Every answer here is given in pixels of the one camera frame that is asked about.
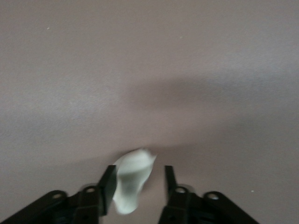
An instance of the white foam piece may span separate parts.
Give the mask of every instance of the white foam piece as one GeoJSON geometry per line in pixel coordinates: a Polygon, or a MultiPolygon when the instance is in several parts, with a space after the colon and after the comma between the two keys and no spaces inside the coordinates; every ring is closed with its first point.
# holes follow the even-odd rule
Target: white foam piece
{"type": "Polygon", "coordinates": [[[156,156],[140,148],[125,154],[114,165],[117,167],[117,187],[113,196],[119,214],[129,214],[138,207],[139,194],[150,176],[156,156]]]}

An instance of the white sponge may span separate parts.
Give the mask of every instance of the white sponge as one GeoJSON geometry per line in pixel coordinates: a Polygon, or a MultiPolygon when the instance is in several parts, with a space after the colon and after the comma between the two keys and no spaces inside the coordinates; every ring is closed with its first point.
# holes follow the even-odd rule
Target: white sponge
{"type": "Polygon", "coordinates": [[[150,176],[156,156],[140,148],[122,156],[115,162],[117,187],[113,200],[118,213],[133,212],[138,207],[138,197],[150,176]]]}

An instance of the screw hole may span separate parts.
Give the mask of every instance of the screw hole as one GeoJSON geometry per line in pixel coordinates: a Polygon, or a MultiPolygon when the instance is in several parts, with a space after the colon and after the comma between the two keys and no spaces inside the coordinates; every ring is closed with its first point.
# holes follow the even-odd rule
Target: screw hole
{"type": "Polygon", "coordinates": [[[188,222],[189,224],[197,224],[198,223],[198,220],[195,216],[190,216],[188,221],[189,221],[188,222]]]}
{"type": "Polygon", "coordinates": [[[88,215],[85,215],[85,216],[82,217],[82,219],[83,219],[83,220],[88,220],[88,219],[89,219],[89,216],[88,216],[88,215]]]}
{"type": "Polygon", "coordinates": [[[170,221],[175,221],[175,220],[176,220],[176,217],[175,217],[175,216],[169,216],[168,219],[169,219],[170,221]]]}

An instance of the gray surface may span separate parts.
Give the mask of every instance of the gray surface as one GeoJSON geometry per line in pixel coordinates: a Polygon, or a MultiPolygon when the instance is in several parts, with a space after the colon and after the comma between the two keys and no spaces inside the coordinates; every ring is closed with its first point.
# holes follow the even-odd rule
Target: gray surface
{"type": "Polygon", "coordinates": [[[150,147],[140,207],[106,224],[157,223],[163,165],[298,223],[298,1],[7,0],[0,28],[0,220],[150,147]]]}

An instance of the white object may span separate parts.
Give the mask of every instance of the white object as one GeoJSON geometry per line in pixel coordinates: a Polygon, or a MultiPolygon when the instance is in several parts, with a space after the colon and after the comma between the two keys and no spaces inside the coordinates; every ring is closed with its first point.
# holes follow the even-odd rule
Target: white object
{"type": "Polygon", "coordinates": [[[115,162],[117,187],[113,200],[118,213],[133,212],[138,207],[138,197],[150,176],[156,156],[141,148],[122,156],[115,162]]]}

